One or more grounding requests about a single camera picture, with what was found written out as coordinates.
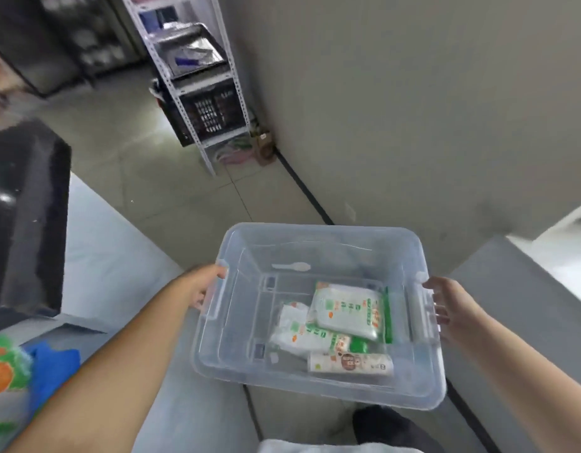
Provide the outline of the small cardboard box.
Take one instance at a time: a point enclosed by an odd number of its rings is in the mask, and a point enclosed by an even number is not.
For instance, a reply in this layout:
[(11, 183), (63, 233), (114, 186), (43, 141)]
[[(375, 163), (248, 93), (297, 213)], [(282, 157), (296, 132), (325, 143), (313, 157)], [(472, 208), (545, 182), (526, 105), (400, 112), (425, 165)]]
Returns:
[(277, 159), (277, 148), (270, 132), (251, 135), (253, 157), (259, 165), (267, 166)]

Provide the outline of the person's left hand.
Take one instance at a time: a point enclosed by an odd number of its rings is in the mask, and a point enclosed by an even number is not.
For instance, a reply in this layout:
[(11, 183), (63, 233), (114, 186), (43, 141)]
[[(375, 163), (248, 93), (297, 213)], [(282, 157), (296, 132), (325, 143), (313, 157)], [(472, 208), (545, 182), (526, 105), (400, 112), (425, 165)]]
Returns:
[(207, 290), (212, 283), (221, 280), (207, 280), (204, 276), (204, 266), (207, 265), (194, 267), (174, 280), (175, 292), (181, 296), (188, 308), (202, 309)]

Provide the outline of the person's black shoe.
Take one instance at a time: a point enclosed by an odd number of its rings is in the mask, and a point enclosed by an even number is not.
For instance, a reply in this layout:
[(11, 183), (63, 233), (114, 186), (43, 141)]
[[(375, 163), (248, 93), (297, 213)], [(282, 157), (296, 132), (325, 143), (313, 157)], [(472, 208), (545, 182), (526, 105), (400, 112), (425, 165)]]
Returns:
[(365, 406), (352, 415), (359, 445), (377, 445), (381, 453), (445, 453), (424, 429), (392, 408)]

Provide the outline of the white brown tube packet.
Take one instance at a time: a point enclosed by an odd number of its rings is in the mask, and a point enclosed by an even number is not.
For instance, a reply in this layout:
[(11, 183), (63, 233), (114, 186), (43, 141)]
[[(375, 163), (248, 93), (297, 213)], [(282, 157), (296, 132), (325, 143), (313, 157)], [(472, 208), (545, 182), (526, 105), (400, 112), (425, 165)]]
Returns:
[(394, 365), (382, 353), (311, 353), (307, 360), (310, 373), (392, 376)]

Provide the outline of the small white green snack packet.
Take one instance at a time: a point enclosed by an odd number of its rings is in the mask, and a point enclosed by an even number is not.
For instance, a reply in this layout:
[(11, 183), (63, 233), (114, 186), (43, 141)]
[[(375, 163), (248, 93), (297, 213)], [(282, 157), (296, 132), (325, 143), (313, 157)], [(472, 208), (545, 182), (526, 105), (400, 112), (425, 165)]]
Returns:
[(299, 358), (311, 353), (343, 353), (350, 350), (353, 337), (321, 328), (309, 320), (310, 308), (302, 303), (282, 305), (268, 344)]

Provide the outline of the clear plastic storage bin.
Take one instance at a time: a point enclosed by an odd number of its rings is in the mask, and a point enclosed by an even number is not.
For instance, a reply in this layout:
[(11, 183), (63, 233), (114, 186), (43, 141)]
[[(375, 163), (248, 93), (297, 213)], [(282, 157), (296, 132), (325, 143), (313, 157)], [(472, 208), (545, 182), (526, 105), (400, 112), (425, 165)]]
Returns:
[(219, 248), (191, 361), (208, 378), (430, 411), (445, 367), (405, 228), (240, 223)]

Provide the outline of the large white green snack packet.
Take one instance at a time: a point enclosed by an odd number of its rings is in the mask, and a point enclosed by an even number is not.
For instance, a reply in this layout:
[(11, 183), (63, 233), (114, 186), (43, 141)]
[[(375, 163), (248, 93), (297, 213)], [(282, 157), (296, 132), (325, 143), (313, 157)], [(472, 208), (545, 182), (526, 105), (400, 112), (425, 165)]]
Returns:
[(386, 298), (376, 290), (318, 282), (309, 320), (321, 328), (369, 341), (385, 334)]

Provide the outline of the grey cabinet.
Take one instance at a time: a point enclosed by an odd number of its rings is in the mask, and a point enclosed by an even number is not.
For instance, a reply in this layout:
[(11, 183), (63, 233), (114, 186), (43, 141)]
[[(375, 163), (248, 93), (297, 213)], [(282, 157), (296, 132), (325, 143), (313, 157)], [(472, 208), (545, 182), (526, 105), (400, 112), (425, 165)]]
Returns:
[[(507, 238), (495, 237), (449, 277), (493, 318), (581, 384), (581, 301)], [(448, 380), (501, 453), (539, 453), (463, 354), (444, 345)]]

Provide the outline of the black appliance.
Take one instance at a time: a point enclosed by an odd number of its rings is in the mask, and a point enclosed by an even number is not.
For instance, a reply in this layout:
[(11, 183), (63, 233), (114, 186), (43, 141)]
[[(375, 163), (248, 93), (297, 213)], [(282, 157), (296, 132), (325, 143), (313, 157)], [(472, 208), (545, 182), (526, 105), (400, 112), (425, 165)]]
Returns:
[(71, 159), (41, 120), (0, 130), (0, 319), (60, 313)]

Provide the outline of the dark display cabinet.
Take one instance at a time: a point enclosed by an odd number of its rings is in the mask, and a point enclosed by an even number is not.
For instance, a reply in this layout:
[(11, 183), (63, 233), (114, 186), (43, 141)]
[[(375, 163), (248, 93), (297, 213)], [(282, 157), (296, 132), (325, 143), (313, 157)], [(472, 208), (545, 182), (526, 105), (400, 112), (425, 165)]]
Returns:
[(146, 61), (122, 0), (0, 0), (0, 66), (37, 97)]

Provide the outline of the blue cloth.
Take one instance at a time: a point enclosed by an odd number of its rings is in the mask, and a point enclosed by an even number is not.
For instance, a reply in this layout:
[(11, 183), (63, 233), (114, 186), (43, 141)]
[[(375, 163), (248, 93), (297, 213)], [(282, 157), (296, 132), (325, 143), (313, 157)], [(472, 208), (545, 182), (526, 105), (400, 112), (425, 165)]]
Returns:
[(35, 416), (45, 402), (74, 375), (81, 366), (77, 349), (54, 350), (45, 342), (25, 345), (30, 356), (29, 409)]

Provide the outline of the black plastic crate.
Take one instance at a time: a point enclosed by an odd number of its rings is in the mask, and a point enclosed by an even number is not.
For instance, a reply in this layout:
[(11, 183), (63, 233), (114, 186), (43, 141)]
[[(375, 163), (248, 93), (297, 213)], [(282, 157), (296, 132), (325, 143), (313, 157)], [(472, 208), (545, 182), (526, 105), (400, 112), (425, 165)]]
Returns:
[[(172, 126), (182, 146), (194, 143), (174, 101), (159, 79), (152, 81), (150, 91), (156, 97), (159, 108)], [(204, 90), (180, 97), (193, 128), (200, 141), (205, 141), (245, 125), (241, 104), (234, 81), (225, 80)]]

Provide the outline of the person's left forearm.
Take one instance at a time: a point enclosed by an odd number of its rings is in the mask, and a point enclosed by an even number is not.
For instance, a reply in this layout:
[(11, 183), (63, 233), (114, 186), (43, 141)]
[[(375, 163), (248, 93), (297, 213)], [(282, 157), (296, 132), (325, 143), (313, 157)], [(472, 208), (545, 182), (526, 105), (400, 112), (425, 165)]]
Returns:
[(170, 281), (66, 381), (3, 453), (131, 453), (192, 302)]

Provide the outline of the person's right forearm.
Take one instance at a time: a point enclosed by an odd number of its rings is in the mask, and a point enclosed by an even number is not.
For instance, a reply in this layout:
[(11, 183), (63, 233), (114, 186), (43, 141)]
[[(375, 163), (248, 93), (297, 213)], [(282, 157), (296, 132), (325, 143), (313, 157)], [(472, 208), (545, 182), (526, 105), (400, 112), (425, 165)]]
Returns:
[(581, 453), (581, 384), (485, 313), (445, 330), (541, 453)]

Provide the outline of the person's right hand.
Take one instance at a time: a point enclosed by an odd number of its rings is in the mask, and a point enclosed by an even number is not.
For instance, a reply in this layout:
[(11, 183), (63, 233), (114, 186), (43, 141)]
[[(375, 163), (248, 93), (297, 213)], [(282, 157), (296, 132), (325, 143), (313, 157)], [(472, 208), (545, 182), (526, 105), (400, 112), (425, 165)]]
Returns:
[(473, 339), (488, 315), (466, 289), (449, 278), (444, 292), (430, 291), (442, 338), (455, 345), (464, 345)]

